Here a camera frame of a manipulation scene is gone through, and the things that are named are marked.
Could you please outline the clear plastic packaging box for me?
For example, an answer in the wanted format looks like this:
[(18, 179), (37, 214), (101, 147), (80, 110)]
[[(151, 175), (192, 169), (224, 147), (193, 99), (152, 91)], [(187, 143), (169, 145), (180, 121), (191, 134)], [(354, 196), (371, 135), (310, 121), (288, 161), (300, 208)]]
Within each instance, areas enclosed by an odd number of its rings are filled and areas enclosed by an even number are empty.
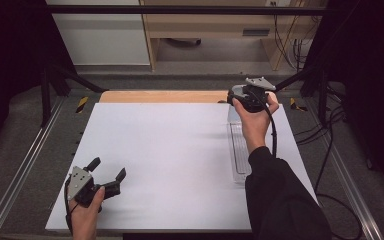
[(251, 166), (248, 162), (247, 144), (242, 133), (242, 122), (229, 123), (227, 121), (227, 134), (234, 181), (238, 184), (244, 184), (246, 177), (251, 174)]

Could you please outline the wooden table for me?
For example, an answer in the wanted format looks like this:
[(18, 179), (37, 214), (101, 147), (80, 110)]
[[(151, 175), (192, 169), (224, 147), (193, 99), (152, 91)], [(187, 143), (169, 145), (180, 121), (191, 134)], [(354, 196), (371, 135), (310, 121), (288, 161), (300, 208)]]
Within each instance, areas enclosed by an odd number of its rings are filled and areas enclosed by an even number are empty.
[(105, 91), (100, 103), (217, 103), (227, 99), (226, 90), (123, 90)]

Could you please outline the person's right hand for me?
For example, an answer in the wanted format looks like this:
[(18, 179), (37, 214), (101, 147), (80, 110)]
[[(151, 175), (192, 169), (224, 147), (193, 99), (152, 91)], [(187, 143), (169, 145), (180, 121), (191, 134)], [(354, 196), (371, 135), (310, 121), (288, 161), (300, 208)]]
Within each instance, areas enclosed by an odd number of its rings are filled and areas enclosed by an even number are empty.
[(279, 108), (276, 95), (273, 92), (268, 93), (268, 112), (263, 110), (257, 113), (250, 113), (236, 99), (234, 100), (234, 108), (242, 122), (242, 132), (248, 152), (252, 153), (255, 149), (266, 146), (266, 134), (271, 122), (270, 116)]

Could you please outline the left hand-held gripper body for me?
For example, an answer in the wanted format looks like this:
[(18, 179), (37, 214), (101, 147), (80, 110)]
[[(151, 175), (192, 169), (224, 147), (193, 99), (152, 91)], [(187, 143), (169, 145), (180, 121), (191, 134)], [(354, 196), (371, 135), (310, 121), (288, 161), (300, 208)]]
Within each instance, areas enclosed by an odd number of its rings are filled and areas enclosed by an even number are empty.
[(88, 207), (101, 187), (105, 188), (104, 199), (109, 199), (121, 193), (120, 184), (113, 184), (113, 181), (96, 184), (92, 172), (86, 172), (84, 168), (75, 166), (70, 176), (67, 199), (74, 199), (81, 206)]

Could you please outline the white cabinet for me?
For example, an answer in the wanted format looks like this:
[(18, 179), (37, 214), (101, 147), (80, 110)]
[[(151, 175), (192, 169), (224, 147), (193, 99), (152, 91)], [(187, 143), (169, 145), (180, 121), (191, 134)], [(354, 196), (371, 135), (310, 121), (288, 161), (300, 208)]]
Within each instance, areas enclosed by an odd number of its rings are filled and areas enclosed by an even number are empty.
[(54, 14), (76, 66), (149, 65), (140, 14)]

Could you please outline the yellow black tape marker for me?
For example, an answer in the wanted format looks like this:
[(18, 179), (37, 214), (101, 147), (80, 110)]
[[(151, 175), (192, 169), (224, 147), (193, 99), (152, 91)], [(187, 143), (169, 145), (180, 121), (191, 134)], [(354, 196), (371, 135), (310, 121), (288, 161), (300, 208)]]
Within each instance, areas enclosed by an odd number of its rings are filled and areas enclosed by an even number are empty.
[(82, 111), (83, 111), (83, 109), (84, 109), (84, 107), (85, 107), (85, 105), (86, 105), (86, 103), (87, 103), (87, 101), (88, 101), (88, 98), (89, 97), (82, 97), (81, 99), (80, 99), (80, 101), (79, 101), (79, 103), (78, 103), (78, 106), (77, 106), (77, 108), (76, 108), (76, 113), (81, 113)]
[(298, 106), (294, 98), (290, 98), (290, 109), (306, 112), (308, 108), (305, 106)]

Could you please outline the grey label plate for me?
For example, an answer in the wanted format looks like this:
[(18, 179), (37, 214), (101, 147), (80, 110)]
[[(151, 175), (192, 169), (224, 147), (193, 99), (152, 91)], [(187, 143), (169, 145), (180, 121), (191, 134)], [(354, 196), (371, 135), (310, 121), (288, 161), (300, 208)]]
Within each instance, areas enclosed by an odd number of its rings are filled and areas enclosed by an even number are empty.
[(244, 37), (266, 37), (270, 34), (269, 29), (247, 29), (244, 28), (242, 35)]

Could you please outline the black metal stand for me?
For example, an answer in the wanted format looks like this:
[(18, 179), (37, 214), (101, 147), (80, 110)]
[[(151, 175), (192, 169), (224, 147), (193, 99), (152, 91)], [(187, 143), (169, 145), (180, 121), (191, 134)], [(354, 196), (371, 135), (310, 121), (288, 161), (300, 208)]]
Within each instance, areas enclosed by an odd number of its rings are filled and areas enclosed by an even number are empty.
[(58, 65), (46, 66), (41, 73), (42, 127), (46, 126), (51, 119), (50, 87), (53, 87), (58, 96), (68, 96), (71, 88), (66, 82), (67, 79), (73, 80), (95, 93), (105, 92), (104, 88), (80, 77), (73, 71)]
[(276, 92), (285, 89), (287, 86), (302, 81), (303, 85), (300, 89), (302, 97), (312, 97), (315, 92), (318, 92), (318, 108), (317, 118), (323, 127), (327, 126), (326, 112), (327, 112), (327, 75), (323, 68), (310, 66), (304, 70), (292, 75), (286, 80), (275, 85)]

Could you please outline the person's left hand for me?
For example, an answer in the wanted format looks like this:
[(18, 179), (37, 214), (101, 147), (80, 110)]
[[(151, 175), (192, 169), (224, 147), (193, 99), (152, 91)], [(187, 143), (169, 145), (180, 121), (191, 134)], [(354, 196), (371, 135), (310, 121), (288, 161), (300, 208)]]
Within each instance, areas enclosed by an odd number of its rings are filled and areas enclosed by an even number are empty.
[(105, 195), (105, 188), (101, 187), (94, 195), (91, 204), (85, 208), (75, 200), (69, 202), (71, 213), (72, 236), (77, 234), (97, 234), (98, 211)]

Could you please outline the aluminium rail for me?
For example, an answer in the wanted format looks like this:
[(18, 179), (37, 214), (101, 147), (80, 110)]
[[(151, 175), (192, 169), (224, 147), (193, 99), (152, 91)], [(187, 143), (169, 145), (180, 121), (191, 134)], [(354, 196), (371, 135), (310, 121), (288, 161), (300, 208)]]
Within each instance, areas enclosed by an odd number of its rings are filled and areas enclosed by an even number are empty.
[(61, 108), (65, 102), (65, 97), (57, 97), (51, 108), (51, 114), (47, 122), (41, 127), (36, 134), (33, 143), (30, 145), (26, 155), (11, 183), (6, 189), (3, 197), (0, 200), (0, 229), (5, 222), (19, 192), (21, 191), (27, 176), (29, 175), (37, 157), (39, 156), (51, 129), (60, 114)]
[(356, 182), (348, 171), (343, 158), (334, 144), (331, 132), (328, 131), (321, 137), (321, 140), (327, 150), (327, 158), (330, 160), (347, 197), (350, 213), (356, 218), (365, 240), (384, 240)]

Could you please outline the light wooden desk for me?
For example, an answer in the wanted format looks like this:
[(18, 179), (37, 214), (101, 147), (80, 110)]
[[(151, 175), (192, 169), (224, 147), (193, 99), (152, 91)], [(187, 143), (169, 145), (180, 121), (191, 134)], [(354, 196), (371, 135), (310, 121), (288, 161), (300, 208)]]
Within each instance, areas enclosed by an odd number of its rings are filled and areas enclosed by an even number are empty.
[[(329, 0), (139, 0), (142, 6), (239, 6), (239, 7), (325, 7)], [(261, 41), (273, 70), (278, 70), (287, 58), (294, 40), (311, 40), (321, 21), (319, 16), (272, 15), (196, 15), (145, 14), (145, 32), (150, 41), (151, 60), (156, 60), (154, 44), (163, 38), (248, 38)], [(244, 37), (247, 29), (269, 29), (266, 37)]]

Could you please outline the black horizontal frame bar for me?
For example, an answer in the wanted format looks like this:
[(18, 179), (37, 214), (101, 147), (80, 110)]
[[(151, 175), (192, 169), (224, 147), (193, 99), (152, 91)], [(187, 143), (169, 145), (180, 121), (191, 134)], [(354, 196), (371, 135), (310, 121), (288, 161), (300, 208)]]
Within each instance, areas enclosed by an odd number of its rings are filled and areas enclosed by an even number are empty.
[(174, 5), (47, 5), (55, 14), (197, 14), (197, 15), (297, 15), (323, 16), (326, 8), (301, 7), (237, 7), (237, 6), (174, 6)]

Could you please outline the black curtain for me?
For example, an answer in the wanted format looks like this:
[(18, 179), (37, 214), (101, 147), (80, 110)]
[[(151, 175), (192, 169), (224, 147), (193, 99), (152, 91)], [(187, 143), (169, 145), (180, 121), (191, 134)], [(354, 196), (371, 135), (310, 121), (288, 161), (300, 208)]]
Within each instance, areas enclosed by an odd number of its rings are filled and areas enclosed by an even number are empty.
[(384, 174), (384, 0), (327, 0), (308, 64), (334, 34), (327, 57), (330, 81), (345, 86), (345, 108), (368, 158)]
[(15, 95), (40, 84), (44, 68), (74, 64), (46, 0), (0, 0), (0, 130)]

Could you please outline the white board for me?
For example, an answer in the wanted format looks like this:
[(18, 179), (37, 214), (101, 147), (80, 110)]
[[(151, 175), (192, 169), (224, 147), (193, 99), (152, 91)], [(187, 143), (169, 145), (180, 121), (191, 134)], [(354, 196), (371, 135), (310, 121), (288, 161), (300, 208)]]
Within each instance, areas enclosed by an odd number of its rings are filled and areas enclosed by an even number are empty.
[(94, 158), (98, 184), (127, 172), (107, 199), (101, 230), (247, 232), (245, 189), (234, 179), (228, 119), (222, 103), (98, 103), (73, 159)]

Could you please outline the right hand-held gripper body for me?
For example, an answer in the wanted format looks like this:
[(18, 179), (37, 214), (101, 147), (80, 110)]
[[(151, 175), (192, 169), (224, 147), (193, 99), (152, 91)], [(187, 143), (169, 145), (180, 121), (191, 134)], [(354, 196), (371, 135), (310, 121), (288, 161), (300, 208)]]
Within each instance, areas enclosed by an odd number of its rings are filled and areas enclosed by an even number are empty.
[(237, 87), (236, 96), (248, 112), (256, 113), (266, 107), (267, 91), (275, 90), (276, 87), (264, 77), (246, 78), (245, 84)]

